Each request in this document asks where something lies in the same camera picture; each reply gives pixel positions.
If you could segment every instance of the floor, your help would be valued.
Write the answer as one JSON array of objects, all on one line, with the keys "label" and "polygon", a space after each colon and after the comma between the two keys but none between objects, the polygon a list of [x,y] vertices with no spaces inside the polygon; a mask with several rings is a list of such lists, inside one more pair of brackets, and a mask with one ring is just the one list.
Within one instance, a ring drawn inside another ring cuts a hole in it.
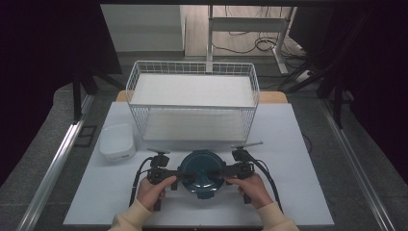
[{"label": "floor", "polygon": [[[184,9],[188,19],[187,27],[189,28],[186,30],[186,38],[194,38],[194,42],[186,42],[186,56],[205,56],[208,31],[202,30],[202,28],[208,28],[208,7],[184,6]],[[274,18],[285,17],[288,10],[289,8],[282,8],[281,10],[281,8],[273,7],[214,6],[213,16]],[[215,46],[213,53],[216,56],[231,56],[238,53],[240,56],[270,56],[270,50],[253,49],[254,41],[259,37],[269,38],[269,40],[274,42],[277,38],[277,33],[243,34],[242,32],[213,32],[213,45]],[[293,41],[290,38],[286,38],[285,43],[288,44],[288,47],[292,47]],[[272,43],[262,43],[259,46],[261,49],[268,49],[272,45]]]},{"label": "floor", "polygon": [[[193,37],[191,32],[188,38],[197,41],[201,38]],[[121,55],[119,60],[123,75],[113,76],[117,81],[126,83],[133,62],[135,60],[166,60],[173,61],[204,61],[201,45],[192,48],[186,46],[185,57],[164,57]],[[301,54],[295,45],[287,45],[293,52]],[[232,49],[250,47],[248,42],[237,43]],[[265,55],[234,55],[230,53],[217,54],[215,62],[249,62],[255,64],[261,90],[277,90],[287,77],[282,77],[270,53]],[[291,61],[293,66],[301,64],[301,60]],[[99,87],[98,100],[92,107],[98,107],[101,115],[89,118],[86,126],[97,125],[95,136],[100,131],[104,114],[109,105],[115,101],[118,90],[115,87],[95,77]],[[288,93],[289,103],[305,136],[305,145],[310,150],[310,157],[318,179],[321,184],[327,205],[335,221],[335,226],[324,228],[300,227],[301,230],[382,230],[375,219],[368,199],[362,193],[357,177],[350,166],[350,162],[336,139],[334,130],[325,116],[321,100],[316,96],[319,81],[304,89]],[[0,230],[15,230],[20,223],[28,205],[36,192],[38,185],[52,163],[64,134],[72,122],[72,86],[67,85],[57,90],[54,95],[54,107],[49,113],[37,136],[26,151],[14,172],[6,183],[0,188]],[[387,160],[381,149],[370,138],[369,134],[361,127],[349,110],[349,105],[344,104],[342,110],[344,134],[349,145],[357,156],[362,169],[370,180],[373,188],[384,204],[395,230],[408,230],[408,187],[399,177],[393,166]],[[77,144],[87,143],[85,138],[77,140]],[[56,188],[51,192],[49,200],[44,207],[35,230],[106,230],[107,227],[66,227],[62,225],[64,215],[69,208],[70,201],[76,192],[82,174],[87,165],[89,154],[95,139],[90,141],[90,146],[77,145],[73,147],[72,155],[65,163],[64,169]]]}]

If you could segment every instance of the beige sleeve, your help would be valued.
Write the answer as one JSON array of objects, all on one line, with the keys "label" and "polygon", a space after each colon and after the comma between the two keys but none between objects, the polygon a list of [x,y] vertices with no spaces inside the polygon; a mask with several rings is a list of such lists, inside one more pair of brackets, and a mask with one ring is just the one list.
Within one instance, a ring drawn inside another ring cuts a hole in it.
[{"label": "beige sleeve", "polygon": [[136,200],[128,210],[115,215],[110,231],[141,231],[143,224],[152,215],[150,211]]},{"label": "beige sleeve", "polygon": [[257,210],[261,216],[266,231],[295,231],[299,230],[292,219],[282,214],[276,202]]}]

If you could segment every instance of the white shelf board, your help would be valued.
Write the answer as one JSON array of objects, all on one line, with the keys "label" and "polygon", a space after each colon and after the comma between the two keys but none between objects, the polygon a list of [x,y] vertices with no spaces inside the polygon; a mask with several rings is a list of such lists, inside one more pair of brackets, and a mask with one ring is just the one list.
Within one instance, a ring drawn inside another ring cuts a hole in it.
[{"label": "white shelf board", "polygon": [[254,108],[248,76],[142,73],[131,104]]},{"label": "white shelf board", "polygon": [[242,112],[239,110],[150,110],[145,141],[243,142]]}]

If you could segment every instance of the gray carpet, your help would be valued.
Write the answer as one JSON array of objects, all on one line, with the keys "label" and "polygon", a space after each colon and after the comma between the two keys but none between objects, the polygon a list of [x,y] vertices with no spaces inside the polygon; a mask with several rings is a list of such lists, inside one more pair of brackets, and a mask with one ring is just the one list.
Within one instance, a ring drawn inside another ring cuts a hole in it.
[{"label": "gray carpet", "polygon": [[[123,76],[115,76],[125,83],[134,59],[159,60],[163,57],[121,57]],[[202,60],[203,58],[166,58],[167,60]],[[215,62],[250,62],[255,64],[261,88],[276,90],[277,84],[285,80],[280,77],[272,59],[216,57]],[[64,216],[69,209],[82,175],[86,169],[90,153],[104,122],[106,113],[118,90],[95,78],[99,92],[92,104],[91,114],[85,126],[85,134],[95,129],[94,139],[84,136],[77,140],[67,159],[60,178],[52,191],[38,220],[35,230],[106,230],[108,227],[63,226]],[[316,89],[319,82],[302,90],[289,93],[288,100],[293,105],[305,144],[311,148],[310,157],[318,175],[326,202],[335,226],[326,228],[301,228],[301,230],[380,230],[370,206],[355,176],[344,157],[333,131],[328,125]],[[36,189],[51,164],[64,134],[72,122],[71,85],[57,90],[54,107],[33,140],[23,159],[9,179],[0,189],[0,230],[15,230],[27,209]],[[396,230],[408,230],[408,187],[370,136],[360,126],[348,109],[343,107],[344,131],[350,140],[370,181],[386,205]]]}]

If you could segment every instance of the metal rail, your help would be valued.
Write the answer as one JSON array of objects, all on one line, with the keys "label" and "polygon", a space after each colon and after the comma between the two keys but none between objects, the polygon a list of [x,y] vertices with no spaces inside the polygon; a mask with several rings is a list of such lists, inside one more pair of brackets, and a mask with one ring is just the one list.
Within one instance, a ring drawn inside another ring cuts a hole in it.
[{"label": "metal rail", "polygon": [[374,187],[372,186],[368,176],[363,170],[357,155],[354,153],[353,148],[351,147],[348,139],[342,129],[337,127],[336,122],[334,121],[333,117],[331,116],[331,109],[328,105],[327,100],[320,99],[319,103],[323,109],[324,114],[330,124],[330,127],[333,130],[333,133],[339,142],[340,147],[344,153],[345,158],[347,159],[351,170],[354,173],[354,176],[363,192],[364,197],[366,198],[372,213],[374,214],[375,219],[378,222],[381,230],[389,231],[395,230],[395,227],[391,221],[390,215],[387,212],[383,202],[381,201],[380,196],[375,191]]},{"label": "metal rail", "polygon": [[37,224],[39,216],[41,215],[42,209],[44,208],[49,195],[54,189],[55,183],[63,170],[65,161],[69,155],[76,137],[78,136],[81,128],[84,124],[85,118],[87,117],[89,107],[93,101],[94,96],[87,95],[82,104],[82,116],[76,124],[71,124],[68,131],[61,143],[57,153],[55,154],[54,160],[52,161],[50,167],[42,178],[41,183],[28,206],[25,215],[23,216],[21,222],[18,224],[16,230],[33,230]]}]

